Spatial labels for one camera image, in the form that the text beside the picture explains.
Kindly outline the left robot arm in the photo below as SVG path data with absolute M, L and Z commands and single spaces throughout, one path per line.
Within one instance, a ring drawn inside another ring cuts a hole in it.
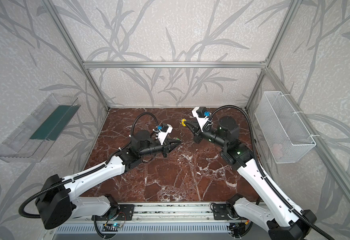
M 145 156 L 167 155 L 181 144 L 180 140 L 167 139 L 160 132 L 153 139 L 149 131 L 142 130 L 131 137 L 130 143 L 108 160 L 77 174 L 60 178 L 49 177 L 42 194 L 36 198 L 36 207 L 45 229 L 54 229 L 67 220 L 88 215 L 103 216 L 113 206 L 110 197 L 83 198 L 92 187 L 115 176 L 122 175 L 143 162 Z

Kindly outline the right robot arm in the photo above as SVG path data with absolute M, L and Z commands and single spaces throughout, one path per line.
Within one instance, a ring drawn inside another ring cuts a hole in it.
M 303 240 L 311 227 L 296 216 L 291 209 L 278 197 L 280 193 L 300 214 L 314 223 L 315 214 L 303 210 L 296 205 L 269 177 L 262 166 L 256 164 L 255 154 L 239 139 L 240 128 L 236 121 L 229 116 L 218 121 L 217 128 L 202 131 L 201 123 L 206 120 L 197 118 L 196 121 L 182 120 L 182 125 L 188 127 L 194 135 L 194 141 L 200 143 L 205 139 L 221 147 L 221 157 L 232 166 L 254 188 L 266 204 L 266 208 L 253 204 L 245 197 L 237 195 L 228 200 L 228 212 L 233 218 L 243 217 L 258 225 L 273 240 Z

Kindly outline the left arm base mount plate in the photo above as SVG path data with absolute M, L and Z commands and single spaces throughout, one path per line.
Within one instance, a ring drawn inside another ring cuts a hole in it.
M 134 215 L 135 205 L 123 204 L 113 205 L 111 208 L 102 216 L 92 216 L 92 220 L 96 221 L 131 221 Z

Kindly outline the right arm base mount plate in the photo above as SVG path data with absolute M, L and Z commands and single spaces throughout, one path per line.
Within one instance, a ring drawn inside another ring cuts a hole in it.
M 211 203 L 210 210 L 215 220 L 247 221 L 247 218 L 239 216 L 232 205 Z

